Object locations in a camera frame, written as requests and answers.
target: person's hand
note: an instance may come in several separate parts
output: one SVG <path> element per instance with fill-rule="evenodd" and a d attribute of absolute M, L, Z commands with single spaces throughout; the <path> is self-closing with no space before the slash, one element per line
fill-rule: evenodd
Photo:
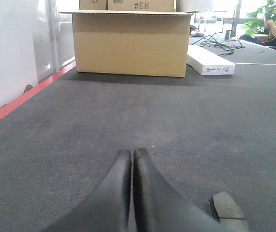
<path fill-rule="evenodd" d="M 270 30 L 271 28 L 275 28 L 275 23 L 273 20 L 266 20 L 264 19 L 264 24 L 265 24 L 265 27 L 267 28 L 267 30 Z"/>

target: black object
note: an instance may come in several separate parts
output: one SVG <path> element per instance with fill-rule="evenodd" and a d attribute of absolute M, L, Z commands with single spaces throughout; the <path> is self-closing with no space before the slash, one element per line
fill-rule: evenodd
<path fill-rule="evenodd" d="M 42 232 L 126 232 L 131 166 L 130 151 L 120 150 L 95 190 Z"/>
<path fill-rule="evenodd" d="M 240 40 L 245 40 L 254 44 L 259 44 L 265 47 L 269 47 L 272 48 L 274 50 L 276 50 L 276 39 L 273 38 L 270 41 L 266 41 L 264 43 L 262 43 L 261 41 L 259 41 L 258 39 L 252 38 L 250 35 L 242 35 L 239 37 Z"/>
<path fill-rule="evenodd" d="M 196 31 L 197 30 L 197 27 L 195 27 L 194 25 L 190 25 L 190 34 L 191 34 L 191 31 Z"/>
<path fill-rule="evenodd" d="M 133 196 L 138 232 L 232 232 L 180 196 L 145 148 L 134 152 Z"/>
<path fill-rule="evenodd" d="M 226 30 L 224 39 L 228 40 L 229 38 L 230 38 L 230 30 Z"/>
<path fill-rule="evenodd" d="M 26 93 L 27 91 L 29 91 L 31 89 L 32 89 L 32 85 L 26 85 L 23 93 Z"/>
<path fill-rule="evenodd" d="M 227 192 L 214 194 L 210 206 L 214 218 L 221 224 L 237 232 L 250 231 L 242 210 Z"/>

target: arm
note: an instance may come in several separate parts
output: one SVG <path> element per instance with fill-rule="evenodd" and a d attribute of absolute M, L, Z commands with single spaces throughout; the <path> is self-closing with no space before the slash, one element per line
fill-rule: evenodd
<path fill-rule="evenodd" d="M 270 38 L 276 38 L 276 26 L 273 20 L 264 20 L 265 26 L 268 29 Z"/>

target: white wall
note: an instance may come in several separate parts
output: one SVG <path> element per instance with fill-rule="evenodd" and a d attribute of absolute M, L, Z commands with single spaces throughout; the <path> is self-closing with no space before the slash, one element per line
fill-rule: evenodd
<path fill-rule="evenodd" d="M 58 13 L 68 2 L 78 8 L 78 0 L 0 0 L 0 107 L 74 59 L 71 17 Z"/>

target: brown cardboard box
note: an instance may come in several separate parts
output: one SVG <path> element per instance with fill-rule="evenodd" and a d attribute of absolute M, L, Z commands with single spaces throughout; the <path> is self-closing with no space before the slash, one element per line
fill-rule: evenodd
<path fill-rule="evenodd" d="M 73 11 L 79 72 L 184 77 L 190 15 Z"/>
<path fill-rule="evenodd" d="M 269 36 L 266 34 L 253 34 L 252 38 L 259 40 L 261 43 L 264 43 L 268 40 Z"/>
<path fill-rule="evenodd" d="M 174 11 L 174 0 L 108 0 L 110 11 Z"/>
<path fill-rule="evenodd" d="M 106 10 L 108 7 L 107 0 L 80 0 L 80 10 Z"/>

